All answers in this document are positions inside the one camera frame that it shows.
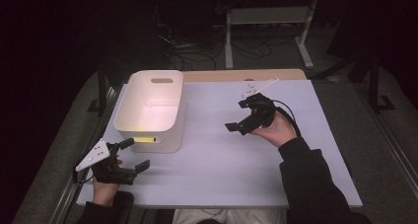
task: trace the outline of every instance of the person's arm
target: person's arm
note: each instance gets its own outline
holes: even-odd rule
[[[103,184],[93,179],[94,197],[92,202],[86,202],[83,214],[78,224],[112,224],[116,221],[117,208],[113,206],[113,199],[119,185]]]
[[[272,124],[251,134],[261,136],[279,148],[283,187],[297,223],[350,223],[350,209],[332,181],[320,150],[311,150],[297,137],[289,121],[276,112]]]

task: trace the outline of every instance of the dark sleeve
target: dark sleeve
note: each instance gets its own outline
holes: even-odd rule
[[[83,214],[77,224],[113,224],[116,221],[117,208],[86,202]]]
[[[283,187],[297,223],[350,223],[350,209],[332,181],[320,150],[311,150],[302,137],[279,148]]]

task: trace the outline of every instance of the person's hand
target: person's hand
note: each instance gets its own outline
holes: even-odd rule
[[[250,134],[258,135],[276,147],[280,147],[289,140],[296,138],[296,132],[293,130],[292,125],[287,118],[279,112],[275,113],[273,122],[270,126],[261,126],[253,130]]]
[[[93,178],[94,196],[93,203],[101,206],[113,206],[113,199],[119,190],[119,184],[104,184]]]

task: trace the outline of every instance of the white plastic bin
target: white plastic bin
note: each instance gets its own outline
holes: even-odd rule
[[[172,153],[179,149],[186,101],[183,75],[176,70],[145,70],[131,75],[114,127],[134,138],[135,152]]]

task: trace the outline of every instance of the white tabletop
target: white tabletop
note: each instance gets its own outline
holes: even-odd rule
[[[229,132],[225,123],[239,122],[250,113],[238,101],[248,82],[184,83],[187,110],[179,150],[172,154],[119,151],[122,167],[150,159],[151,167],[136,178],[132,192],[135,204],[156,208],[274,208],[287,207],[277,148],[253,135]],[[279,81],[262,92],[287,104],[302,135],[312,149],[319,148],[328,163],[332,179],[352,207],[361,206],[351,177],[332,136],[311,81]],[[114,128],[115,112],[104,133],[107,142],[123,140]],[[93,198],[92,183],[86,183],[77,203]]]

